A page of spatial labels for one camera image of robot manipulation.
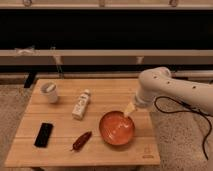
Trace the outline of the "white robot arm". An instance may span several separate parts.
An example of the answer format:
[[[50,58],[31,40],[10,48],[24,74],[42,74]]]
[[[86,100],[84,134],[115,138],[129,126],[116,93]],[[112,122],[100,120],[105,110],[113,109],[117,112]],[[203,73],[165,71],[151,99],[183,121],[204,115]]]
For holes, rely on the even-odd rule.
[[[173,79],[166,67],[147,69],[139,74],[134,102],[139,108],[150,106],[158,94],[166,94],[198,107],[213,116],[213,85]]]

